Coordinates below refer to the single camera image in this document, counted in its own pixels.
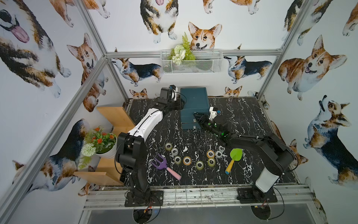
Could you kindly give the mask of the green tape roll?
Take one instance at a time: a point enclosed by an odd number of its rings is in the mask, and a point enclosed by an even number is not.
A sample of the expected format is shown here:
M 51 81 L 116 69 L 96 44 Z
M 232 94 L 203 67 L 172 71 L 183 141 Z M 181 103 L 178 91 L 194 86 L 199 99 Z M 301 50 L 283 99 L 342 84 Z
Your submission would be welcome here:
M 197 170 L 202 170 L 204 168 L 204 163 L 203 161 L 197 161 L 195 164 L 195 167 Z
M 177 165 L 181 164 L 181 162 L 182 162 L 181 157 L 180 157 L 180 156 L 175 156 L 174 162 L 175 162 L 175 164 L 177 164 Z
M 214 158 L 209 158 L 208 159 L 208 166 L 209 167 L 214 167 L 216 165 L 216 160 Z
M 172 143 L 167 142 L 167 143 L 165 144 L 165 150 L 171 151 L 172 149 L 173 149 Z

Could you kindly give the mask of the teal drawer cabinet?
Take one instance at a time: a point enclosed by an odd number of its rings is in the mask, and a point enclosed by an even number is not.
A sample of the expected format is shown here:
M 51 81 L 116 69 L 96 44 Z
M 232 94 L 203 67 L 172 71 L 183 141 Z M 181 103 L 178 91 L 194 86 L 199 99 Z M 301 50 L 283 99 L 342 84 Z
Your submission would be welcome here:
M 186 99 L 180 111 L 181 128 L 183 130 L 201 129 L 194 113 L 209 115 L 210 104 L 206 87 L 181 88 L 180 94 Z

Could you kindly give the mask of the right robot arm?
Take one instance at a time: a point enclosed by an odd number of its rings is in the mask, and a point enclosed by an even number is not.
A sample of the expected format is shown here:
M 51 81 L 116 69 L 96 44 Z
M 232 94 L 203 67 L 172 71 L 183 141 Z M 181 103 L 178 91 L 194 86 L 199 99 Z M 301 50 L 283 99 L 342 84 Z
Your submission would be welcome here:
M 206 114 L 194 113 L 194 117 L 201 129 L 213 133 L 224 147 L 253 150 L 259 154 L 264 169 L 253 189 L 261 193 L 267 193 L 273 187 L 296 157 L 292 150 L 275 134 L 263 137 L 236 134 L 229 131 L 224 125 L 215 122 L 214 119 L 209 119 Z

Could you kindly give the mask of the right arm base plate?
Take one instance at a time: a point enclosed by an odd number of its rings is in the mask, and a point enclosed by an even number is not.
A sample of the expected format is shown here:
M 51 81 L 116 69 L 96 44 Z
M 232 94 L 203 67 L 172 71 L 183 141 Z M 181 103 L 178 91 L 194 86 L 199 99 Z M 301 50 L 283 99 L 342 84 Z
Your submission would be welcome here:
M 256 186 L 252 186 L 248 188 L 238 188 L 237 193 L 237 200 L 239 200 L 242 204 L 278 202 L 277 196 L 273 188 L 270 188 L 268 192 L 263 193 Z

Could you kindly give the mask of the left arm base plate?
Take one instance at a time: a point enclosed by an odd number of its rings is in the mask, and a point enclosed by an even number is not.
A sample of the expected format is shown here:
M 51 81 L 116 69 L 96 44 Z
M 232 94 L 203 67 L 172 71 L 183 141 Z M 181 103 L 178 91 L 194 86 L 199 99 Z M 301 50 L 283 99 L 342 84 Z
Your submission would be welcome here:
M 162 190 L 149 190 L 146 193 L 129 191 L 125 195 L 125 207 L 162 206 L 163 199 L 164 191 Z

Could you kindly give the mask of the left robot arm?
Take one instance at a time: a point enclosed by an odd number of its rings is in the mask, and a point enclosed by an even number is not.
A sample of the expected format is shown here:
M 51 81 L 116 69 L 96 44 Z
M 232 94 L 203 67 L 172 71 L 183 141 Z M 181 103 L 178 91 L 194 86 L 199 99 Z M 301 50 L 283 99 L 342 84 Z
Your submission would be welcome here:
M 117 138 L 115 162 L 120 163 L 128 174 L 133 193 L 148 194 L 150 191 L 145 171 L 145 141 L 168 113 L 183 109 L 185 101 L 178 94 L 177 91 L 164 89 L 160 97 L 152 102 L 142 120 L 129 132 L 120 133 Z

